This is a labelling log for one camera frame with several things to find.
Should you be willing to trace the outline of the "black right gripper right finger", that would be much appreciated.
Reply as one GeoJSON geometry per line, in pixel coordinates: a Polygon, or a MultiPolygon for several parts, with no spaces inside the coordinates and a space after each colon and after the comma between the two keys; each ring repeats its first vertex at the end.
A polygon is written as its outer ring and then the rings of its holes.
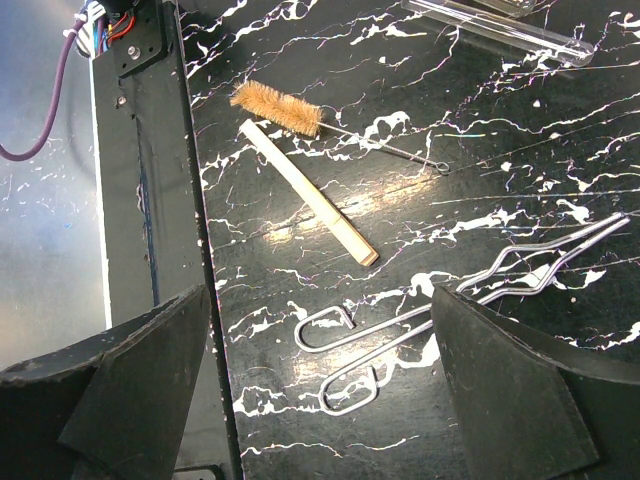
{"type": "Polygon", "coordinates": [[[431,318],[472,478],[638,478],[638,365],[445,288],[431,318]]]}

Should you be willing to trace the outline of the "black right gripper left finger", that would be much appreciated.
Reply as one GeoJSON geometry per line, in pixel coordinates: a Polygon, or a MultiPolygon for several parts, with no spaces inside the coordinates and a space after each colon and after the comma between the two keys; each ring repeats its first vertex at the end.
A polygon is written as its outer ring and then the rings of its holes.
{"type": "Polygon", "coordinates": [[[211,316],[192,286],[1,373],[4,479],[169,479],[211,316]]]}

